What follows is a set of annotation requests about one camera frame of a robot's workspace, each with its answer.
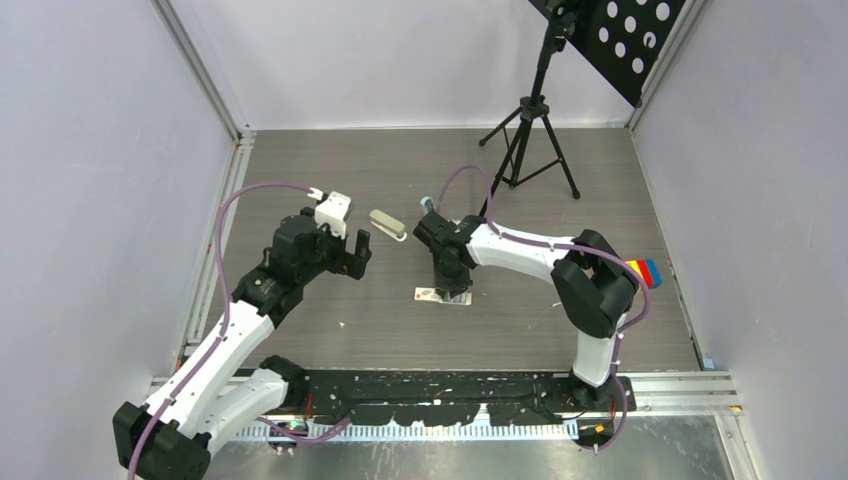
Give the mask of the white staple box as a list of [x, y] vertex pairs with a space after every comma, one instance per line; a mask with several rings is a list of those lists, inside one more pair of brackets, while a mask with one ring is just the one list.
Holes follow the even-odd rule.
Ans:
[[473, 296], [471, 292], [462, 292], [456, 295], [451, 295], [449, 292], [441, 291], [434, 287], [416, 287], [413, 294], [413, 300], [442, 305], [468, 306], [472, 304]]

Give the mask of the blue white stapler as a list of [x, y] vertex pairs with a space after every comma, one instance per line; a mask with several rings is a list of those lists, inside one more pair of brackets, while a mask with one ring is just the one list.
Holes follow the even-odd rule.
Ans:
[[430, 196], [422, 197], [420, 200], [420, 208], [423, 215], [431, 212], [438, 212], [438, 203]]

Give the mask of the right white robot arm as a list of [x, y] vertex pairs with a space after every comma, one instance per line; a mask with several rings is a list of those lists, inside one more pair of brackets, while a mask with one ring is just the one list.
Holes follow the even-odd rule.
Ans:
[[578, 331], [572, 400], [591, 411], [610, 398], [618, 336], [637, 293], [648, 286], [603, 235], [584, 230], [575, 237], [544, 236], [475, 215], [454, 222], [435, 211], [419, 220], [413, 234], [432, 256], [436, 289], [449, 297], [472, 286], [477, 267], [518, 272], [552, 285]]

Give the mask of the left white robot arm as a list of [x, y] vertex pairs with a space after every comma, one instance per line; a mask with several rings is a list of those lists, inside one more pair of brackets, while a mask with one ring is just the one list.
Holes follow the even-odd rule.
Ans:
[[364, 276], [370, 234], [358, 230], [348, 251], [347, 216], [318, 206], [283, 218], [260, 263], [231, 293], [215, 330], [141, 405], [118, 408], [112, 419], [117, 458], [129, 478], [200, 479], [220, 449], [258, 417], [275, 408], [293, 414], [305, 405], [304, 370], [278, 355], [241, 385], [222, 390], [315, 278]]

